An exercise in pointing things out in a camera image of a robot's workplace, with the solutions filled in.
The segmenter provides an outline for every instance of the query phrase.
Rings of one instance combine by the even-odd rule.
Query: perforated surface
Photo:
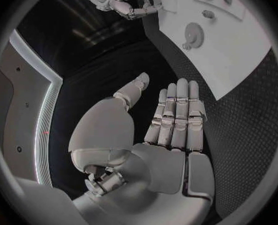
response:
[[[176,75],[196,80],[205,102],[205,133],[216,182],[216,210],[226,217],[265,175],[278,145],[278,67],[273,51],[239,86],[215,101],[186,56],[158,30],[156,15],[143,19],[147,37]]]

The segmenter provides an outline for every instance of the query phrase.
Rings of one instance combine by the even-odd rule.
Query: white panel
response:
[[[169,0],[162,0],[163,7]],[[196,66],[218,100],[241,83],[271,48],[265,32],[238,0],[175,0],[173,12],[160,10],[159,27]],[[215,19],[203,17],[209,10]],[[184,50],[185,27],[198,23],[205,40],[200,48]]]

